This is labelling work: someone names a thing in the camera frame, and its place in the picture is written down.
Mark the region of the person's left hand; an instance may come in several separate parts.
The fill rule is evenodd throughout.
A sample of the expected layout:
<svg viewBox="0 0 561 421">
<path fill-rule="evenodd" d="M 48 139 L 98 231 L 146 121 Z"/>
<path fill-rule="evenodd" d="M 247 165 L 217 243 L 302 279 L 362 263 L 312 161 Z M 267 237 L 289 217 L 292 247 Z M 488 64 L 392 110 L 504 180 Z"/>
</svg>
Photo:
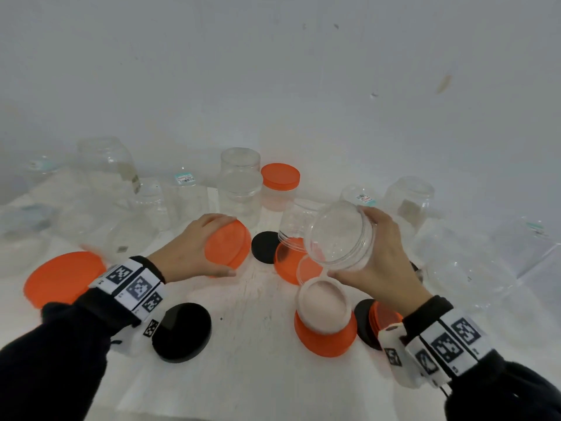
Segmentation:
<svg viewBox="0 0 561 421">
<path fill-rule="evenodd" d="M 195 265 L 215 264 L 205 258 L 207 240 L 213 233 L 235 220 L 235 217 L 225 214 L 204 214 L 186 226 L 182 233 L 164 247 L 150 254 L 147 260 L 162 274 L 165 283 L 193 278 Z"/>
</svg>

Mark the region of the person's right hand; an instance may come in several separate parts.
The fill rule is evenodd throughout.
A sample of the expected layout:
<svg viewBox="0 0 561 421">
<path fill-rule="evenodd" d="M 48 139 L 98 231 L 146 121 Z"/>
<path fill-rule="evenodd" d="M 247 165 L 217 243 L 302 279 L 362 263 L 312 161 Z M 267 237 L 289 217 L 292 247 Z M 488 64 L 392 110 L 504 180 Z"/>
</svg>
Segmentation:
<svg viewBox="0 0 561 421">
<path fill-rule="evenodd" d="M 376 226 L 372 255 L 364 267 L 366 288 L 355 288 L 407 317 L 427 303 L 432 294 L 414 272 L 394 220 L 375 207 L 361 209 Z"/>
</svg>

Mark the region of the small orange plastic lid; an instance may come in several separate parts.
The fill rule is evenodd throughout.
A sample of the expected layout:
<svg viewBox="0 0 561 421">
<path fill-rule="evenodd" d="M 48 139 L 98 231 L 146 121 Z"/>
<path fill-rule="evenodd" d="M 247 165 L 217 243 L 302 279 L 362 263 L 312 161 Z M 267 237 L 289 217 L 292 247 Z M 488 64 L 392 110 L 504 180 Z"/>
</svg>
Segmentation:
<svg viewBox="0 0 561 421">
<path fill-rule="evenodd" d="M 251 233 L 239 220 L 220 228 L 207 240 L 205 258 L 236 271 L 240 278 L 251 259 Z"/>
</svg>

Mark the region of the person's right forearm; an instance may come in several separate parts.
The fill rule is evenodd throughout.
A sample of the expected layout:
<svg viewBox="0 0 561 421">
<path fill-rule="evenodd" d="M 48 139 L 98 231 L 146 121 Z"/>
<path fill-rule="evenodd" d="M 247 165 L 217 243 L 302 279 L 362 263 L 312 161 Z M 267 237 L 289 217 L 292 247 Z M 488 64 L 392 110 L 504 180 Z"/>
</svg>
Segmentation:
<svg viewBox="0 0 561 421">
<path fill-rule="evenodd" d="M 403 317 L 406 337 L 424 332 L 455 309 L 444 297 L 432 298 Z M 551 382 L 495 350 L 466 373 L 445 384 L 446 421 L 561 421 L 561 391 Z"/>
</svg>

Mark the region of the person's left forearm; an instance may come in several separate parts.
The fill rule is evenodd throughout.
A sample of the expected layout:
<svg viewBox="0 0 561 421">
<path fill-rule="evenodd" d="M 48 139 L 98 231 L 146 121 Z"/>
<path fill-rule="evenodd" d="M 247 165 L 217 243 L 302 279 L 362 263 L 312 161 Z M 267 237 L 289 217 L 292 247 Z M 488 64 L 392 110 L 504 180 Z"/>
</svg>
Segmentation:
<svg viewBox="0 0 561 421">
<path fill-rule="evenodd" d="M 130 259 L 164 282 L 146 257 Z M 95 289 L 72 304 L 46 304 L 39 326 L 0 349 L 0 421 L 84 421 L 111 339 L 132 324 L 123 306 Z"/>
</svg>

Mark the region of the clear upturned plastic jar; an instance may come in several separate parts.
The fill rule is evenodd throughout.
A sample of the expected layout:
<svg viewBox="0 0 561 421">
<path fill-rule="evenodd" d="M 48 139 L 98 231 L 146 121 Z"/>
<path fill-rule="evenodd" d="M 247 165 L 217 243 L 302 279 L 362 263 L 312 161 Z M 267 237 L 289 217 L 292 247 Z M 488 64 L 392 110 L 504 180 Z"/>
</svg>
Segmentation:
<svg viewBox="0 0 561 421">
<path fill-rule="evenodd" d="M 300 286 L 296 312 L 307 329 L 321 335 L 339 333 L 351 318 L 349 298 L 342 285 L 325 276 L 309 279 Z"/>
</svg>

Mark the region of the small black plastic lid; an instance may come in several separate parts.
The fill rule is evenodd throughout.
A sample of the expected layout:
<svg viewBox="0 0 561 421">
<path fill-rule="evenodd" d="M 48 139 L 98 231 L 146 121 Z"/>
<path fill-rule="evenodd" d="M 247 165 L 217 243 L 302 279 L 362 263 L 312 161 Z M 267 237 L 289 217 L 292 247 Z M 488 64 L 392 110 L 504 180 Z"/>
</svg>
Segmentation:
<svg viewBox="0 0 561 421">
<path fill-rule="evenodd" d="M 279 244 L 278 232 L 263 231 L 253 237 L 251 241 L 251 252 L 257 261 L 263 264 L 274 264 L 274 258 Z"/>
</svg>

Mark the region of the large black plastic lid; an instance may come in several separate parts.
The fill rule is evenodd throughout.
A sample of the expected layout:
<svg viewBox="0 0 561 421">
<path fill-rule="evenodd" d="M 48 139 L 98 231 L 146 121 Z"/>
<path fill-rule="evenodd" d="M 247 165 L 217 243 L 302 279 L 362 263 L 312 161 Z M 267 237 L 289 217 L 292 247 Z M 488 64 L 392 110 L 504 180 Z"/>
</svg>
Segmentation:
<svg viewBox="0 0 561 421">
<path fill-rule="evenodd" d="M 177 304 L 165 312 L 151 338 L 152 347 L 165 362 L 186 362 L 205 349 L 212 329 L 210 313 L 202 305 Z"/>
</svg>

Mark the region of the clear jar with orange lid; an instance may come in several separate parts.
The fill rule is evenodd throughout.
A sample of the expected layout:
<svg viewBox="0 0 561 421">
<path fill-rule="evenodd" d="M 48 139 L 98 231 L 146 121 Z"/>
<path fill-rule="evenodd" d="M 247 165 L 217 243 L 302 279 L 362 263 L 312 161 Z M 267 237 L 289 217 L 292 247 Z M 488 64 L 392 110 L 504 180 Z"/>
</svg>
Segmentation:
<svg viewBox="0 0 561 421">
<path fill-rule="evenodd" d="M 306 228 L 324 203 L 296 198 L 287 204 L 278 230 L 279 245 L 274 253 L 275 271 L 285 282 L 299 285 L 297 268 L 307 255 L 304 238 Z"/>
</svg>

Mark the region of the clear jar with label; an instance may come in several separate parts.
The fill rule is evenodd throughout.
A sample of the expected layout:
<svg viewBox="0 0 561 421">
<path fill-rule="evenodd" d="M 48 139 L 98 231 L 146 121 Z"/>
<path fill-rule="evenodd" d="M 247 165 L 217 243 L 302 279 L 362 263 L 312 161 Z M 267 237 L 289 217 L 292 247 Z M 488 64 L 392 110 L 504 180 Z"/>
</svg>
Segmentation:
<svg viewBox="0 0 561 421">
<path fill-rule="evenodd" d="M 341 190 L 339 200 L 357 206 L 373 207 L 378 204 L 382 196 L 373 188 L 362 184 L 349 184 Z"/>
<path fill-rule="evenodd" d="M 176 226 L 210 213 L 210 203 L 204 176 L 191 169 L 173 173 L 172 213 Z"/>
</svg>

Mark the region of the white marker wrist band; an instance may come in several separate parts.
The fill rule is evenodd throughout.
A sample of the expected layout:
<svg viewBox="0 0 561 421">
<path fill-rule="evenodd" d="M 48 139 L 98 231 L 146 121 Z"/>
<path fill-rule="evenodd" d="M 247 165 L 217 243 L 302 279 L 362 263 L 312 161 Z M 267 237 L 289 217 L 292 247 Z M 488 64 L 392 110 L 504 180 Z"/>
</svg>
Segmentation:
<svg viewBox="0 0 561 421">
<path fill-rule="evenodd" d="M 438 389 L 466 373 L 494 348 L 487 334 L 464 311 L 453 309 L 418 336 L 408 339 L 403 323 L 379 331 L 378 340 L 394 380 L 419 389 Z"/>
<path fill-rule="evenodd" d="M 165 316 L 165 283 L 148 267 L 128 259 L 110 267 L 89 285 L 123 306 L 136 324 L 121 329 L 111 339 L 111 350 L 137 356 L 148 350 Z"/>
</svg>

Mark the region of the short clear plastic jar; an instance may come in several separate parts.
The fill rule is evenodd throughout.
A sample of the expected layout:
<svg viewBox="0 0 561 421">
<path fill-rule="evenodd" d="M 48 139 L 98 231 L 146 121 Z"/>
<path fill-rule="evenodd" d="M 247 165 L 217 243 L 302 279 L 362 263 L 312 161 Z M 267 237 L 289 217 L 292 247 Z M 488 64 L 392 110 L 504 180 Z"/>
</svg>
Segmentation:
<svg viewBox="0 0 561 421">
<path fill-rule="evenodd" d="M 297 188 L 291 190 L 274 190 L 263 185 L 261 192 L 262 206 L 271 212 L 284 212 L 296 196 Z"/>
</svg>

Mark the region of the large clear plastic jar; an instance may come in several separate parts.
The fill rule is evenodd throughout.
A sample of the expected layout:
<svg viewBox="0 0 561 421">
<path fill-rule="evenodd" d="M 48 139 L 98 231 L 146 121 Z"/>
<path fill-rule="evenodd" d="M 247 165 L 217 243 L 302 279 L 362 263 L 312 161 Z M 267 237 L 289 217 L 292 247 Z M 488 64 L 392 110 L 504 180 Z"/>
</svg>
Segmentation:
<svg viewBox="0 0 561 421">
<path fill-rule="evenodd" d="M 127 208 L 141 182 L 122 141 L 115 136 L 84 138 L 77 142 L 77 155 L 88 184 L 116 206 Z"/>
<path fill-rule="evenodd" d="M 455 307 L 487 311 L 518 284 L 485 240 L 435 225 L 411 244 L 424 285 Z"/>
<path fill-rule="evenodd" d="M 516 279 L 561 248 L 561 231 L 526 216 L 501 222 L 488 238 L 502 265 Z"/>
</svg>

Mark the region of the large orange plastic lid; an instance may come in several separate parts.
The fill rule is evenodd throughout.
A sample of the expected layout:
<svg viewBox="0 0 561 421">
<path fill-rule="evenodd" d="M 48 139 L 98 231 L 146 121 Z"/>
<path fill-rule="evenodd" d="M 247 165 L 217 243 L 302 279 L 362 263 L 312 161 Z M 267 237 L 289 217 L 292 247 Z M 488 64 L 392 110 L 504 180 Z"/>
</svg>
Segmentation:
<svg viewBox="0 0 561 421">
<path fill-rule="evenodd" d="M 27 278 L 24 297 L 36 309 L 47 303 L 72 304 L 90 283 L 107 270 L 102 259 L 89 251 L 56 256 L 35 269 Z"/>
</svg>

